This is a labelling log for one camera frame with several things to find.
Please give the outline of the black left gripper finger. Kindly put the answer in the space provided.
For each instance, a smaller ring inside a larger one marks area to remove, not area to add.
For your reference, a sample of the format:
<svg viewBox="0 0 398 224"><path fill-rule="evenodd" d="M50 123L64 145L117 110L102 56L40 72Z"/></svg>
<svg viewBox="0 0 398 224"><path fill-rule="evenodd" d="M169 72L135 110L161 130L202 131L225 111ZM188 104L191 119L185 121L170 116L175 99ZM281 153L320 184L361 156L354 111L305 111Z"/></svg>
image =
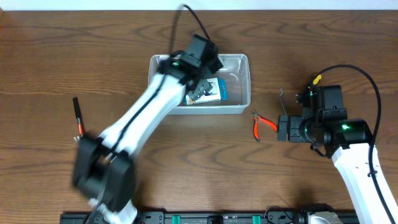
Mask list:
<svg viewBox="0 0 398 224"><path fill-rule="evenodd" d="M200 95L214 95L212 82L209 82L206 79L201 79L198 83L198 89L200 91Z"/></svg>
<svg viewBox="0 0 398 224"><path fill-rule="evenodd" d="M192 101L196 101L197 99L199 99L205 91L205 86L203 84L198 84L197 87L192 90L189 91L187 93L187 96L192 100Z"/></svg>

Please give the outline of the blue white small box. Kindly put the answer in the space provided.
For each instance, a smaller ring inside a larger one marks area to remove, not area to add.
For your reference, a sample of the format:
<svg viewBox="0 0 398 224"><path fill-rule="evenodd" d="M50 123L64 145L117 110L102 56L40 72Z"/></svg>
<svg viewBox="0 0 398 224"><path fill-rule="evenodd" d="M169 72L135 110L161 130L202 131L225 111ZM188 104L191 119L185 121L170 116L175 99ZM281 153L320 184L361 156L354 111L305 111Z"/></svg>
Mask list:
<svg viewBox="0 0 398 224"><path fill-rule="evenodd" d="M228 99L228 92L226 88L226 83L224 80L220 78L208 78L206 79L209 82L212 82L213 86L213 93L214 95L202 95L196 101L192 101L187 95L184 99L185 105L194 105L194 104L202 104L202 103L209 103L213 101L222 101Z"/></svg>

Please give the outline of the black orange telescopic pickup tool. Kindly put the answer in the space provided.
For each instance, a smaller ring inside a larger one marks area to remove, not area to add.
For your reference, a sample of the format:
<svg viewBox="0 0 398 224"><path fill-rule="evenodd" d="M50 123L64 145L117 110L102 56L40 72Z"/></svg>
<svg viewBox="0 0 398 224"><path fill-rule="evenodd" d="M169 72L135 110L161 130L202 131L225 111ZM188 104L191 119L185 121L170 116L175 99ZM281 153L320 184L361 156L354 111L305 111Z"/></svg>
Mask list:
<svg viewBox="0 0 398 224"><path fill-rule="evenodd" d="M78 126L78 136L74 137L74 140L76 142L79 142L80 138L84 135L85 130L84 130L84 126L83 126L81 109L80 109L80 105L79 105L77 97L73 98L73 107L74 107L75 118L76 118L77 126Z"/></svg>

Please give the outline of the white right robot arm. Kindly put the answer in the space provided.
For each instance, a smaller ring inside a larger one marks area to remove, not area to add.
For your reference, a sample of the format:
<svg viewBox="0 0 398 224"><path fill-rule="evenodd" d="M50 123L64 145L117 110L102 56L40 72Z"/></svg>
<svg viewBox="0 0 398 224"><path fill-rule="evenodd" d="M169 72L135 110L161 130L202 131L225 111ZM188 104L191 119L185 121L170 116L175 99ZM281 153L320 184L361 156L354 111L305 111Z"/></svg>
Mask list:
<svg viewBox="0 0 398 224"><path fill-rule="evenodd" d="M279 141L306 142L331 159L343 178L360 223L397 223L397 203L388 186L373 135L363 119L320 120L280 115Z"/></svg>

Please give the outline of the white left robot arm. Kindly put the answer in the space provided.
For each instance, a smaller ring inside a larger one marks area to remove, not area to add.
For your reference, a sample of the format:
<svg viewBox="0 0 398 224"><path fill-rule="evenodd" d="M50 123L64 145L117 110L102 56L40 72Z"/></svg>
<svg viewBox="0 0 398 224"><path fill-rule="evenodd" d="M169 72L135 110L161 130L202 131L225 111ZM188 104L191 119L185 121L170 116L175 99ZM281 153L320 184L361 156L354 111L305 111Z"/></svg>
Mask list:
<svg viewBox="0 0 398 224"><path fill-rule="evenodd" d="M217 53L197 56L179 51L161 61L142 96L99 136L86 133L78 142L72 184L94 208L88 223L100 213L108 223L134 223L136 160L165 116L179 105L201 79L224 64Z"/></svg>

